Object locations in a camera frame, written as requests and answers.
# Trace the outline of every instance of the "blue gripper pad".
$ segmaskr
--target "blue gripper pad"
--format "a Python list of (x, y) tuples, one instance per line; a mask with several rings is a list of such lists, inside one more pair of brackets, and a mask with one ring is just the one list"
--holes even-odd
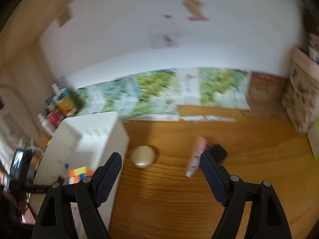
[(119, 153), (112, 153), (105, 165), (98, 167), (92, 175), (94, 180), (92, 188), (98, 207), (107, 200), (121, 167), (121, 155)]
[(199, 167), (202, 169), (216, 201), (226, 206), (229, 201), (227, 194), (230, 185), (228, 177), (223, 175), (222, 167), (215, 162), (214, 158), (208, 152), (201, 154)]

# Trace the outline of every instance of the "silver screw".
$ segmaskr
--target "silver screw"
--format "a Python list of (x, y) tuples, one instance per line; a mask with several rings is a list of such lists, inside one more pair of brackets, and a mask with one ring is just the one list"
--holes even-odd
[(84, 182), (84, 183), (88, 183), (88, 182), (90, 182), (91, 180), (92, 180), (91, 176), (85, 176), (85, 177), (83, 178), (83, 182)]
[(60, 184), (58, 182), (54, 182), (51, 185), (51, 187), (54, 188), (54, 189), (57, 188), (58, 186), (60, 186)]
[(230, 179), (233, 181), (233, 182), (238, 182), (239, 181), (239, 177), (237, 175), (232, 175), (230, 177)]
[(271, 183), (270, 183), (270, 181), (264, 181), (264, 185), (265, 185), (266, 187), (270, 187), (270, 186), (271, 186)]

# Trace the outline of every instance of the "round gold object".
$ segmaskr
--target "round gold object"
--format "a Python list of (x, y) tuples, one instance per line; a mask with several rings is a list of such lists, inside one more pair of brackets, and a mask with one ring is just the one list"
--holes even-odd
[(138, 168), (149, 167), (155, 159), (156, 153), (149, 146), (139, 146), (134, 149), (131, 155), (132, 162)]

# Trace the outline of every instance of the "white wall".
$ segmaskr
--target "white wall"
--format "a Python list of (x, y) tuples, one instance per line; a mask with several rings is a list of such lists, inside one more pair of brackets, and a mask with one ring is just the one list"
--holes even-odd
[[(228, 67), (288, 75), (302, 44), (300, 0), (201, 0), (209, 22), (187, 20), (182, 0), (75, 0), (73, 18), (54, 20), (40, 38), (53, 74), (80, 88), (162, 68)], [(178, 25), (178, 48), (152, 50), (148, 25)]]

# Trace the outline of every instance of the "textured blue pad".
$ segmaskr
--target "textured blue pad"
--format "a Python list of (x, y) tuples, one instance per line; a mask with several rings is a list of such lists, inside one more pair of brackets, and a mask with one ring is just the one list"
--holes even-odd
[[(109, 163), (112, 160), (112, 156), (116, 154), (112, 163)], [(122, 157), (119, 153), (113, 153), (109, 160), (106, 162), (105, 166), (110, 164), (109, 168), (106, 170), (103, 178), (98, 184), (92, 184), (93, 190), (95, 191), (95, 201), (96, 204), (101, 206), (103, 202), (105, 202), (111, 192), (111, 189), (115, 183), (115, 180), (121, 170), (122, 167)]]
[(226, 196), (225, 185), (218, 176), (217, 171), (214, 169), (206, 153), (202, 153), (200, 156), (200, 168), (205, 175), (216, 201), (220, 202), (223, 206), (226, 206), (228, 199)]

